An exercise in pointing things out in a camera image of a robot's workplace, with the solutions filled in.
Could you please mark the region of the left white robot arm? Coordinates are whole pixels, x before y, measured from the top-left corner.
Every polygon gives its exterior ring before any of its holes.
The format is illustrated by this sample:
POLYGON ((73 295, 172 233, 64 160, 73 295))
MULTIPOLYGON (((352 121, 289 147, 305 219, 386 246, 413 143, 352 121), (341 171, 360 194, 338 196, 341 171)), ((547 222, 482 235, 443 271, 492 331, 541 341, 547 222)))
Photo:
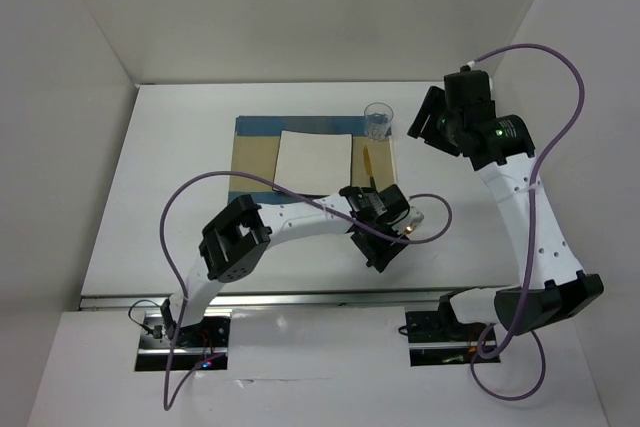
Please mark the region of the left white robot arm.
POLYGON ((344 187, 327 197, 289 204, 260 204, 241 195, 203 228, 187 293, 178 292, 161 306, 161 332, 176 346, 193 341, 220 290, 250 275, 272 247, 319 235, 348 235, 366 265, 382 272, 423 219, 395 184, 381 192, 344 187))

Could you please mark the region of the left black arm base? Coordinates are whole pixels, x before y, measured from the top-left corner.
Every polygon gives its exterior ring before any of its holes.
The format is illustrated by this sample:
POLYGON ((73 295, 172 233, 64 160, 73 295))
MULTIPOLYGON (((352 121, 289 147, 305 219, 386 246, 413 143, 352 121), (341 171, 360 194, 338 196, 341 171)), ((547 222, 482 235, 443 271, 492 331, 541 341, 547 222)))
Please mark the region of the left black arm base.
MULTIPOLYGON (((166 368, 172 340, 159 310, 158 303, 141 299, 127 311, 129 320, 140 328, 136 372, 160 372, 166 368)), ((171 370, 189 371, 194 366, 202 371, 226 370, 230 333, 228 313, 206 315, 200 324, 187 327, 179 334, 171 370)))

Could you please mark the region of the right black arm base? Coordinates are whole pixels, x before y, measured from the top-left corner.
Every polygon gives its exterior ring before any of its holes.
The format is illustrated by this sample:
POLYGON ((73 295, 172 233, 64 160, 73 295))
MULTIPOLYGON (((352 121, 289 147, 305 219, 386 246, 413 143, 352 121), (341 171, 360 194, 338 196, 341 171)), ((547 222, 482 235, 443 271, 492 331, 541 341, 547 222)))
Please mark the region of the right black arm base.
POLYGON ((449 306, 439 305, 435 310, 407 310, 397 332, 408 342, 411 367, 456 366, 471 363, 485 327, 459 323, 449 306))

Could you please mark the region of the gold knife green handle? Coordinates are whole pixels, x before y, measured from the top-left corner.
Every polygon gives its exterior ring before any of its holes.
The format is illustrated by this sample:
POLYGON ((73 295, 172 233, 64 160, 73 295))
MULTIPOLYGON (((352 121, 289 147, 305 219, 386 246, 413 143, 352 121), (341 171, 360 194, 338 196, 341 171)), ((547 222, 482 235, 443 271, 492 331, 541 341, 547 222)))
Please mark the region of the gold knife green handle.
POLYGON ((374 173, 373 173, 370 152, 369 152, 369 148, 368 148, 367 145, 365 145, 363 147, 363 163, 364 163, 365 173, 369 178, 370 188, 373 189, 373 190, 376 190, 377 186, 376 186, 376 181, 375 181, 375 177, 374 177, 374 173))

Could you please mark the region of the square white black-rimmed plate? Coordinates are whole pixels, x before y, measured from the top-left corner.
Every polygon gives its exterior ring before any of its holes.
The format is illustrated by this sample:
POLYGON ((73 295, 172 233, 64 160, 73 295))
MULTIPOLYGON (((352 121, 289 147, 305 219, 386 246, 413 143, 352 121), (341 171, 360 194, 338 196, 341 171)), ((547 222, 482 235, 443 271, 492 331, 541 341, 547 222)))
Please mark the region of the square white black-rimmed plate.
POLYGON ((274 182, 305 196, 324 197, 351 184, 352 135, 283 131, 274 182))

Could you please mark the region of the clear drinking glass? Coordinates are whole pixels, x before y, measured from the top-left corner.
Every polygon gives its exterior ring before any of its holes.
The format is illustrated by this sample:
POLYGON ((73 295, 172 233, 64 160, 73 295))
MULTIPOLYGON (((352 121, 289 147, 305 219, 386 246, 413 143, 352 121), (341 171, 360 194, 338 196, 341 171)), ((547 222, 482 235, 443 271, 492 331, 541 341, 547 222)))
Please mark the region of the clear drinking glass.
POLYGON ((364 109, 364 133, 372 141, 383 141, 391 132, 393 109, 386 103, 374 102, 364 109))

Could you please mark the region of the blue beige white placemat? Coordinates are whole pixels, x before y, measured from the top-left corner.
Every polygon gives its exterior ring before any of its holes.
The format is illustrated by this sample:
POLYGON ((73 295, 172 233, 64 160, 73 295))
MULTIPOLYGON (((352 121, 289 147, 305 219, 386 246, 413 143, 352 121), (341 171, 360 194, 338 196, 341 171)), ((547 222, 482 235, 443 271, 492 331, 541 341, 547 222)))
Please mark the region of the blue beige white placemat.
POLYGON ((283 131, 311 134, 351 134, 352 165, 349 186, 368 187, 363 147, 368 146, 376 186, 384 189, 396 182, 392 138, 372 141, 365 136, 361 116, 239 116, 231 169, 274 182, 280 136, 283 131))

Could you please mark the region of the aluminium rail frame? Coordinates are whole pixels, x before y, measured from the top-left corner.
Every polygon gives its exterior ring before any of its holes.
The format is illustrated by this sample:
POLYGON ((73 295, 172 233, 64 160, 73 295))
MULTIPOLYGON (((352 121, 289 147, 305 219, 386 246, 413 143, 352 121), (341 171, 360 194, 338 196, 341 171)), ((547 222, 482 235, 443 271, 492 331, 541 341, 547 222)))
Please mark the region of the aluminium rail frame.
POLYGON ((353 243, 312 237, 270 249, 218 305, 347 304, 429 300, 460 287, 514 284, 516 259, 491 194, 468 161, 407 136, 425 82, 144 85, 135 101, 81 290, 84 310, 161 301, 178 289, 165 261, 195 264, 203 226, 227 202, 240 116, 361 116, 390 105, 396 180, 425 219, 384 272, 353 243))

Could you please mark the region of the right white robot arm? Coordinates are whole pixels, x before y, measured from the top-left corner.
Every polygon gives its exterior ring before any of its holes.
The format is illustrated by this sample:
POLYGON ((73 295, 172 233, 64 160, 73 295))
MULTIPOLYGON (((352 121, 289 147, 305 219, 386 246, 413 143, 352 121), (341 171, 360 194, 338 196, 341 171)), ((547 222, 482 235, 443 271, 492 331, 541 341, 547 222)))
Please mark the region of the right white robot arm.
POLYGON ((470 160, 498 207, 518 267, 515 286, 442 296, 441 335, 457 339, 471 324, 493 324, 519 336, 574 317, 603 293, 600 276, 584 271, 561 231, 524 121, 497 115, 486 72, 445 76, 443 87, 428 90, 408 134, 470 160))

